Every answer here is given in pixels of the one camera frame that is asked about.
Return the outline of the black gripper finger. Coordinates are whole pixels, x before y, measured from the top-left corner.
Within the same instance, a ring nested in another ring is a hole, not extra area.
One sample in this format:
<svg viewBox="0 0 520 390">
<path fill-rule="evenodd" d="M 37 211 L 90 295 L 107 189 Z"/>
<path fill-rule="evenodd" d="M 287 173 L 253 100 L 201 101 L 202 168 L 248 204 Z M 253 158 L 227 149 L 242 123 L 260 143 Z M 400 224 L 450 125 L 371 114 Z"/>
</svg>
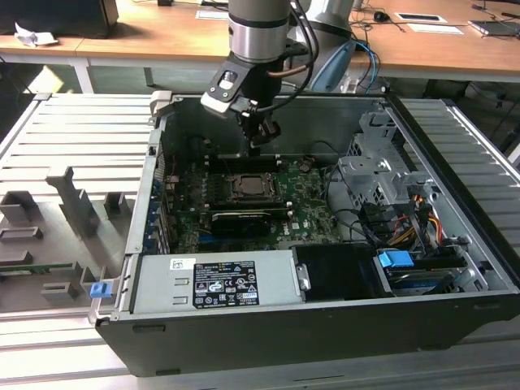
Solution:
<svg viewBox="0 0 520 390">
<path fill-rule="evenodd" d="M 260 122 L 258 118 L 244 119 L 245 155 L 249 158 L 256 157 L 261 153 L 261 148 L 255 141 L 259 132 L 259 126 Z"/>
<path fill-rule="evenodd" d="M 262 122 L 262 144 L 265 145 L 273 141 L 276 137 L 281 134 L 281 128 L 279 124 L 272 119 L 264 119 Z"/>
</svg>

